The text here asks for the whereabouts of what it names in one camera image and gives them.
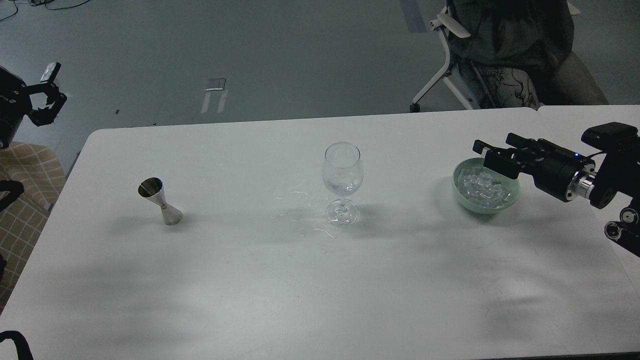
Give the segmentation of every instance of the person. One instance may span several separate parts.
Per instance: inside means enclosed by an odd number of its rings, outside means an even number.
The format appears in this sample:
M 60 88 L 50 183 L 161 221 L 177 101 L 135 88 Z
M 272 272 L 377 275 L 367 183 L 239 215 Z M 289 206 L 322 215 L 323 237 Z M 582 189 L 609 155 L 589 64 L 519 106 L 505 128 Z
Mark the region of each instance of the person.
M 471 37 L 450 35 L 458 69 L 482 108 L 608 104 L 572 51 L 565 0 L 448 0 Z

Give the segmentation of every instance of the white chair armrest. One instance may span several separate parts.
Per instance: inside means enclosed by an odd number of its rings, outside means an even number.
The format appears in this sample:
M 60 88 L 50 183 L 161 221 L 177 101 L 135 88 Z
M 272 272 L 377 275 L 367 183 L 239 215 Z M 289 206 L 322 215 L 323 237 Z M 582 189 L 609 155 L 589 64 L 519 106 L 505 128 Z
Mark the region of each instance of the white chair armrest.
M 576 16 L 580 14 L 580 10 L 578 10 L 578 8 L 576 8 L 573 4 L 571 4 L 570 2 L 566 2 L 566 5 L 569 7 L 569 14 L 571 14 L 571 16 Z

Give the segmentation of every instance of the black strap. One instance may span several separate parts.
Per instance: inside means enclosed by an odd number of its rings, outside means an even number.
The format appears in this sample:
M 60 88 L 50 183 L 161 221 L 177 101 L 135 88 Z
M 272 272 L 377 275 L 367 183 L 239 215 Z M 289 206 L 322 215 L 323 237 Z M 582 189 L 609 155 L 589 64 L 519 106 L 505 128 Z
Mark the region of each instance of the black strap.
M 0 211 L 9 207 L 14 201 L 24 193 L 24 186 L 20 181 L 0 180 L 0 192 L 9 192 L 0 199 Z
M 15 343 L 18 360 L 33 360 L 29 343 L 20 332 L 14 330 L 0 332 L 0 343 L 6 339 L 11 339 Z

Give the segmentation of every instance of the white table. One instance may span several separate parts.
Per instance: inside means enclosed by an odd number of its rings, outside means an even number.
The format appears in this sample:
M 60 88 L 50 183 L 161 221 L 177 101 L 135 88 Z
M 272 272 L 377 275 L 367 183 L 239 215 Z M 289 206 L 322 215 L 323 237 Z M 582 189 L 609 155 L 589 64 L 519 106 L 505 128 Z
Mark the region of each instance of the white table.
M 101 130 L 0 318 L 36 359 L 478 359 L 638 350 L 640 299 L 587 202 L 521 177 L 452 196 L 476 138 L 529 109 Z M 361 219 L 324 221 L 323 152 L 359 146 Z M 164 181 L 176 226 L 136 188 Z M 12 345 L 0 345 L 11 359 Z

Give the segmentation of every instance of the chair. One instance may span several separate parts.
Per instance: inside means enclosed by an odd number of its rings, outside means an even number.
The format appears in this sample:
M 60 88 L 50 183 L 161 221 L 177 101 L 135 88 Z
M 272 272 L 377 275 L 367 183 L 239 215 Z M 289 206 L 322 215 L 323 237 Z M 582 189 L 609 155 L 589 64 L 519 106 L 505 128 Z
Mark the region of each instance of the chair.
M 574 5 L 567 1 L 567 5 L 569 7 L 569 13 L 571 15 L 578 15 L 580 10 L 578 10 Z M 438 81 L 442 80 L 447 88 L 451 90 L 453 95 L 462 103 L 462 105 L 467 110 L 479 109 L 478 101 L 474 99 L 474 96 L 471 95 L 471 92 L 466 88 L 464 82 L 462 81 L 460 84 L 456 84 L 452 81 L 452 76 L 456 78 L 460 78 L 458 72 L 458 66 L 455 61 L 452 61 L 451 51 L 449 50 L 449 41 L 448 36 L 452 33 L 453 35 L 459 38 L 468 38 L 471 37 L 471 34 L 455 19 L 451 17 L 452 11 L 450 6 L 445 6 L 442 11 L 437 15 L 437 19 L 432 20 L 429 23 L 429 27 L 432 31 L 436 31 L 438 33 L 438 37 L 440 37 L 440 42 L 442 43 L 442 47 L 444 48 L 445 53 L 445 61 L 442 68 L 436 72 L 436 74 L 427 82 L 426 85 L 420 90 L 420 92 L 413 98 L 411 105 L 409 106 L 409 112 L 418 113 L 420 112 L 420 105 L 418 102 L 433 88 L 434 85 L 438 83 Z

